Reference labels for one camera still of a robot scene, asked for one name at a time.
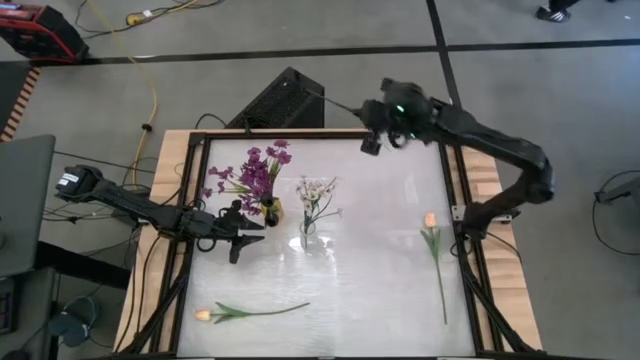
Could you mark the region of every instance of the red machine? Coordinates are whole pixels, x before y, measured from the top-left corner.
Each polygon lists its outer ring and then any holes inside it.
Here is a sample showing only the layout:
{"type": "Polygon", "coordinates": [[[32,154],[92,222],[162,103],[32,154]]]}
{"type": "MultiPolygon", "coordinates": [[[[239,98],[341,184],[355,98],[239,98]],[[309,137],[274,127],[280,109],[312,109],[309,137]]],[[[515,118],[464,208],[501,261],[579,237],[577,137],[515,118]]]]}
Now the red machine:
{"type": "Polygon", "coordinates": [[[76,63],[89,47],[50,6],[0,3],[0,36],[32,60],[76,63]]]}

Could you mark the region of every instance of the wooden table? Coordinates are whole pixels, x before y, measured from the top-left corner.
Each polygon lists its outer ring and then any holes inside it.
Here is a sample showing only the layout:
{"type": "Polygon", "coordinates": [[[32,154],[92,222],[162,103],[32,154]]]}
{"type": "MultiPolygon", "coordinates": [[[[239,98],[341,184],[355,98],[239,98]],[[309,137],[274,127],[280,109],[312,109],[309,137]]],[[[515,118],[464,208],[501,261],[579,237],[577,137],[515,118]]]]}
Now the wooden table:
{"type": "MultiPolygon", "coordinates": [[[[184,168],[184,161],[187,154],[188,140],[192,132],[202,132],[204,130],[170,130],[165,133],[162,148],[160,150],[158,166],[156,168],[156,174],[153,181],[151,200],[156,202],[163,202],[170,198],[180,187],[181,173],[184,168]]],[[[208,130],[207,132],[242,132],[243,130],[208,130]]],[[[264,132],[282,132],[283,129],[273,130],[255,130],[264,132]]],[[[323,129],[323,131],[362,131],[362,129],[323,129]]],[[[191,179],[192,185],[188,189],[187,201],[191,201],[196,193],[195,179],[197,177],[197,171],[200,163],[200,150],[196,150],[196,156],[194,157],[194,164],[192,166],[191,179]]],[[[493,158],[484,155],[480,152],[472,149],[464,149],[463,154],[465,157],[465,163],[467,166],[467,175],[471,185],[471,192],[474,200],[485,201],[493,195],[499,193],[502,188],[500,185],[496,164],[493,158]]],[[[452,177],[454,179],[454,186],[456,187],[456,198],[460,202],[462,199],[460,182],[455,168],[455,161],[453,160],[452,152],[449,153],[450,164],[452,165],[452,177]]],[[[175,204],[176,199],[173,199],[170,203],[175,204]]],[[[493,234],[501,237],[510,244],[515,246],[515,239],[513,231],[510,225],[492,225],[489,229],[493,234]]],[[[127,291],[127,297],[123,306],[122,315],[120,319],[120,325],[118,328],[118,335],[116,337],[116,345],[123,336],[123,332],[127,325],[129,315],[131,312],[131,302],[135,301],[135,307],[133,310],[133,316],[131,318],[131,324],[129,330],[124,335],[121,348],[124,348],[131,343],[135,329],[138,326],[138,315],[140,314],[141,324],[144,326],[152,312],[158,305],[158,298],[160,294],[160,286],[162,283],[162,277],[165,269],[165,262],[169,249],[169,242],[162,239],[153,248],[153,252],[149,254],[149,250],[157,237],[157,232],[151,227],[145,227],[142,230],[139,241],[139,251],[137,252],[137,266],[136,271],[132,273],[132,277],[135,276],[136,292],[132,291],[133,282],[129,282],[129,289],[127,291]],[[140,298],[142,293],[140,291],[142,284],[143,264],[149,256],[148,268],[146,271],[146,283],[144,289],[144,303],[142,304],[142,311],[140,309],[140,298]]],[[[489,271],[489,278],[493,290],[494,301],[502,314],[505,316],[511,326],[520,334],[525,342],[534,348],[541,348],[538,329],[535,319],[533,317],[533,311],[531,309],[531,303],[529,301],[529,293],[527,291],[522,267],[518,261],[517,256],[504,244],[492,239],[491,237],[483,241],[484,253],[489,271]]],[[[180,267],[182,262],[181,256],[178,255],[176,259],[176,266],[174,267],[175,273],[180,267]]],[[[488,328],[488,321],[486,314],[484,313],[482,306],[478,303],[482,335],[484,338],[485,349],[491,349],[491,337],[488,328]]],[[[171,326],[173,324],[173,316],[175,311],[175,304],[167,311],[165,315],[165,321],[163,322],[162,337],[160,341],[160,351],[168,351],[171,326]]]]}

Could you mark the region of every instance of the black speaker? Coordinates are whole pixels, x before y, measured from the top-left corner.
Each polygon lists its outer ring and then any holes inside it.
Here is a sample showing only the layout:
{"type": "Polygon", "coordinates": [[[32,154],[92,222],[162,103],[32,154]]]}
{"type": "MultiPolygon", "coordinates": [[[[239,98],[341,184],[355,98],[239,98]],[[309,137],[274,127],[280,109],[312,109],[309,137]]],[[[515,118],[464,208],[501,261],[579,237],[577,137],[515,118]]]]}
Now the black speaker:
{"type": "Polygon", "coordinates": [[[226,128],[323,128],[324,100],[309,91],[324,96],[324,86],[288,67],[226,128]]]}

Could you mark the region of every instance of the table leg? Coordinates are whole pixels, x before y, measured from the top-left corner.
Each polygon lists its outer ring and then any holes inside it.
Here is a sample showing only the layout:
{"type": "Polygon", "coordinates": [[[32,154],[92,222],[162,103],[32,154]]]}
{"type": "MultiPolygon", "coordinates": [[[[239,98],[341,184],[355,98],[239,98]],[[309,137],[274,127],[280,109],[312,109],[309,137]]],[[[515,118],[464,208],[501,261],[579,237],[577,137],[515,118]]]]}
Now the table leg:
{"type": "Polygon", "coordinates": [[[104,261],[92,259],[40,241],[36,252],[36,269],[53,267],[63,275],[89,280],[117,289],[127,289],[131,272],[104,261]]]}

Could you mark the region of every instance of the floor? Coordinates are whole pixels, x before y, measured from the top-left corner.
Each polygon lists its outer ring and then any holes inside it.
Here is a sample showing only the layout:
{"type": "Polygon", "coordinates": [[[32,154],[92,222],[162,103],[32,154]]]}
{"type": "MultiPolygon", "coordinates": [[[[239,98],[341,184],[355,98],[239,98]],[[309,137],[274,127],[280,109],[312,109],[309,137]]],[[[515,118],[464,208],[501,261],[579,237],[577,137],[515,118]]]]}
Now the floor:
{"type": "MultiPolygon", "coordinates": [[[[116,26],[129,12],[174,4],[94,1],[116,26]]],[[[383,77],[417,82],[444,100],[456,98],[457,90],[479,121],[540,144],[556,171],[556,199],[524,206],[514,222],[544,348],[558,355],[635,358],[640,261],[597,242],[591,206],[593,192],[608,177],[640,169],[640,1],[583,0],[562,25],[532,17],[542,2],[435,0],[442,38],[423,0],[235,0],[160,18],[121,33],[130,54],[146,62],[158,92],[159,113],[143,155],[157,156],[164,130],[193,127],[202,113],[233,118],[287,66],[322,83],[327,96],[354,106],[379,96],[383,77]],[[448,51],[442,53],[445,43],[448,51]],[[448,55],[453,77],[443,73],[440,55],[448,55]]],[[[48,3],[73,21],[82,0],[48,3]]],[[[102,28],[87,6],[80,23],[102,28]]],[[[87,43],[98,59],[92,65],[42,69],[16,137],[51,133],[57,150],[129,164],[151,111],[150,90],[114,39],[87,43]]],[[[0,43],[0,72],[24,65],[0,43]]],[[[360,126],[349,114],[326,109],[327,126],[360,126]]],[[[51,188],[65,166],[81,162],[56,156],[51,188]]],[[[124,175],[99,166],[114,181],[124,175]]],[[[142,165],[154,166],[153,160],[142,165]]],[[[518,175],[503,164],[500,174],[503,185],[518,175]]],[[[142,183],[151,179],[140,175],[142,183]]],[[[53,195],[47,205],[59,206],[53,195]]],[[[600,207],[603,238],[640,251],[637,211],[626,199],[600,207]]],[[[42,238],[91,252],[126,240],[129,230],[116,220],[45,223],[42,238]]],[[[125,249],[100,255],[121,264],[125,249]]],[[[61,297],[92,288],[63,279],[61,297]]],[[[113,342],[123,296],[106,288],[96,294],[105,308],[96,340],[113,342]]],[[[61,349],[61,358],[107,352],[86,344],[61,349]]]]}

